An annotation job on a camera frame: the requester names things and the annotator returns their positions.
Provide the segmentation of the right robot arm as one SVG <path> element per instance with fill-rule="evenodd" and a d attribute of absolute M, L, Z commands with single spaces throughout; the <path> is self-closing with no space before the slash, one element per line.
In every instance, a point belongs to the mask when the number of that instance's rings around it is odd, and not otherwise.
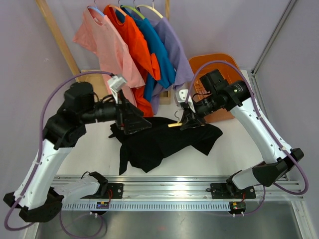
<path fill-rule="evenodd" d="M 261 163 L 227 179 L 229 196 L 238 197 L 251 186 L 275 184 L 304 157 L 300 148 L 292 148 L 272 127 L 245 81 L 228 83 L 217 69 L 202 76 L 200 81 L 208 93 L 202 100 L 193 102 L 188 90 L 179 90 L 175 95 L 183 109 L 181 129 L 203 126 L 205 116 L 225 109 L 242 124 L 262 155 Z"/>

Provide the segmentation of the black t shirt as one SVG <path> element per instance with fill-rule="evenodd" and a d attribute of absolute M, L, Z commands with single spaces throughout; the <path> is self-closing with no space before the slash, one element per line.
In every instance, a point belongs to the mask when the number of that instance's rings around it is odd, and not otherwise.
<path fill-rule="evenodd" d="M 145 173 L 158 167 L 162 160 L 178 151 L 192 146 L 204 155 L 208 155 L 218 138 L 223 135 L 221 129 L 211 124 L 180 130 L 180 127 L 168 127 L 176 121 L 164 117 L 146 118 L 152 127 L 125 135 L 115 124 L 110 125 L 111 135 L 122 145 L 120 147 L 119 175 L 126 172 L 128 163 Z"/>

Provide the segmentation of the yellow hanger with metal hook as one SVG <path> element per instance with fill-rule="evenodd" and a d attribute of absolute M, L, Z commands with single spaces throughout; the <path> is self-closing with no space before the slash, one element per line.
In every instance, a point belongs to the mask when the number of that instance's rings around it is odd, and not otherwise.
<path fill-rule="evenodd" d="M 180 122 L 180 117 L 177 115 L 178 112 L 180 112 L 181 109 L 178 109 L 175 113 L 174 113 L 174 117 L 177 118 L 177 122 L 175 123 L 170 123 L 167 126 L 168 127 L 178 127 L 178 126 L 182 126 L 182 123 Z"/>

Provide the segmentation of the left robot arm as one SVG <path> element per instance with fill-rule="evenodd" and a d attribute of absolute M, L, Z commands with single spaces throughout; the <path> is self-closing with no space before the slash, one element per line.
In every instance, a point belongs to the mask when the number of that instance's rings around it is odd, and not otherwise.
<path fill-rule="evenodd" d="M 143 112 L 131 104 L 123 92 L 120 100 L 95 101 L 93 86 L 76 82 L 64 93 L 64 102 L 46 124 L 41 124 L 42 143 L 25 180 L 18 190 L 5 194 L 4 202 L 20 210 L 26 223 L 45 223 L 55 218 L 62 207 L 87 196 L 108 195 L 108 179 L 90 172 L 82 179 L 60 187 L 52 187 L 62 162 L 86 134 L 86 125 L 114 121 L 124 134 L 148 129 L 152 124 Z"/>

